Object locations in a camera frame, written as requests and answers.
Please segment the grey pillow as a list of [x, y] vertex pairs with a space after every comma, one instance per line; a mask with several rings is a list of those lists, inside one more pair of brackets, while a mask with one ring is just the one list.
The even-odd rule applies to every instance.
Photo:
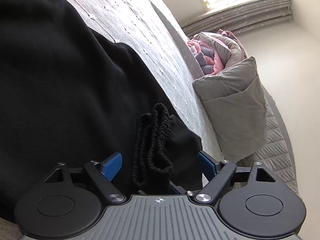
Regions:
[[254, 57], [193, 82], [221, 152], [236, 163], [267, 144], [267, 108]]

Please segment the black pants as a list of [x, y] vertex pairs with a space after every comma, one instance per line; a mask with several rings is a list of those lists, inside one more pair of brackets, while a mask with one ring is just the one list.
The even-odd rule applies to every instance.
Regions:
[[123, 156], [115, 186], [202, 185], [201, 139], [138, 54], [89, 28], [66, 0], [1, 0], [1, 217], [59, 162]]

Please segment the white quilted bedspread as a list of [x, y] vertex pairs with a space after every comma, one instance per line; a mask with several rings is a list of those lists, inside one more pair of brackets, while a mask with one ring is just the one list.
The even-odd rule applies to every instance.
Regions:
[[199, 68], [156, 0], [50, 0], [57, 149], [75, 166], [123, 154], [117, 182], [202, 185], [200, 150], [219, 152], [191, 80]]

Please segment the pink grey rolled blanket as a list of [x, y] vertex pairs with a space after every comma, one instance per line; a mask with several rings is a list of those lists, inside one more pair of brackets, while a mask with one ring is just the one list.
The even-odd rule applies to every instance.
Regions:
[[187, 42], [204, 75], [216, 75], [242, 60], [248, 54], [240, 40], [231, 32], [200, 32]]

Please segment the grey dotted curtain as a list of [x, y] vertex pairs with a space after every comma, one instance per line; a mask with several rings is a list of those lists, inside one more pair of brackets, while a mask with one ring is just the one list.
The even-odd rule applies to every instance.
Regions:
[[292, 18], [291, 0], [251, 0], [221, 10], [210, 10], [181, 23], [181, 28], [188, 37], [220, 29], [240, 34]]

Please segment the grey quilted headboard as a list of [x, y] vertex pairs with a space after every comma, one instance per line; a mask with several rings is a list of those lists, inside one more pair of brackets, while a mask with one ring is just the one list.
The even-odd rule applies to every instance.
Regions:
[[285, 123], [272, 96], [264, 90], [267, 107], [267, 144], [238, 162], [239, 166], [250, 167], [262, 162], [295, 193], [298, 193], [295, 158]]

